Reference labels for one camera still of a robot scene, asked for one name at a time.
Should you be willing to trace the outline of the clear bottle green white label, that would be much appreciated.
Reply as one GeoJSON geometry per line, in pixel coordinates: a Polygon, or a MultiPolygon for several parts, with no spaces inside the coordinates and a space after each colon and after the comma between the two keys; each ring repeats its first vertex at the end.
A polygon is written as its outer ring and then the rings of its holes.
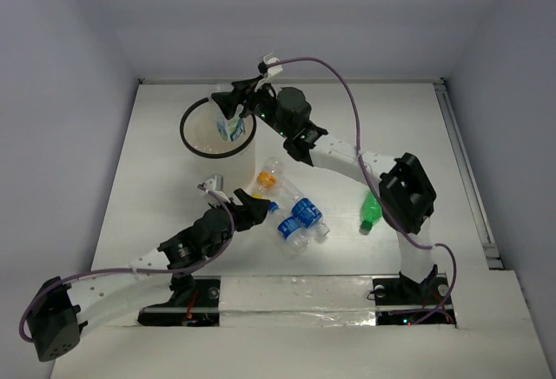
{"type": "Polygon", "coordinates": [[[227,142],[237,141],[245,134],[244,119],[240,117],[241,111],[237,110],[231,118],[226,118],[214,98],[210,97],[209,100],[215,118],[216,129],[221,139],[227,142]]]}

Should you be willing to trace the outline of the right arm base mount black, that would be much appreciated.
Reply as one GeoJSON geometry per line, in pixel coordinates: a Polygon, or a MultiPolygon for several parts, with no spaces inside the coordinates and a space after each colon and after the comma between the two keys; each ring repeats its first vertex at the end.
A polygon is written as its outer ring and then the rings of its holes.
{"type": "Polygon", "coordinates": [[[422,283],[406,276],[374,278],[366,298],[376,308],[379,326],[456,325],[450,285],[437,268],[422,283]]]}

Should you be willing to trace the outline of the orange label bottle yellow cap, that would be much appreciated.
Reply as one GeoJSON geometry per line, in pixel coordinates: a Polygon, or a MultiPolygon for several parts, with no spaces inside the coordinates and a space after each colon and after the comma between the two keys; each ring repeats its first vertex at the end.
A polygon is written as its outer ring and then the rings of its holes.
{"type": "Polygon", "coordinates": [[[281,159],[275,156],[269,157],[255,179],[252,196],[257,198],[266,196],[281,180],[284,169],[285,165],[281,159]]]}

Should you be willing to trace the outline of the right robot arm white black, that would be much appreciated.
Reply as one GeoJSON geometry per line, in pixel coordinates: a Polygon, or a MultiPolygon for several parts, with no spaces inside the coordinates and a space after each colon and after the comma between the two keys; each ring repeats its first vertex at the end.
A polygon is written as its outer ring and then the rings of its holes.
{"type": "Polygon", "coordinates": [[[311,121],[312,107],[294,87],[275,90],[254,78],[233,82],[229,90],[216,90],[208,98],[228,120],[236,115],[260,118],[283,137],[283,147],[295,161],[367,185],[398,237],[401,295],[418,303],[431,293],[429,280],[437,267],[428,220],[437,195],[415,155],[383,156],[332,136],[311,121]]]}

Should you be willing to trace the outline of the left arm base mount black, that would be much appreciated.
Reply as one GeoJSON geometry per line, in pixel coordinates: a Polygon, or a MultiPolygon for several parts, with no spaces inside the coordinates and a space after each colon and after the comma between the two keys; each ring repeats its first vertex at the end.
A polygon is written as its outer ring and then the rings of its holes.
{"type": "Polygon", "coordinates": [[[165,303],[141,309],[137,322],[143,327],[217,327],[220,325],[221,278],[173,276],[165,303]]]}

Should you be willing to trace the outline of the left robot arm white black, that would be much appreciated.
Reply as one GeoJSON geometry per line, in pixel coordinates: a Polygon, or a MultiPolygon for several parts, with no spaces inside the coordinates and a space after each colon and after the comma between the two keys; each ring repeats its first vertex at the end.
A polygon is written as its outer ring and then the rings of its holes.
{"type": "Polygon", "coordinates": [[[24,310],[20,337],[39,362],[67,354],[92,330],[148,306],[149,290],[162,287],[174,305],[192,295],[193,275],[215,261],[238,232],[264,222],[271,202],[236,189],[234,197],[205,189],[214,199],[186,229],[122,267],[102,268],[45,281],[24,310]]]}

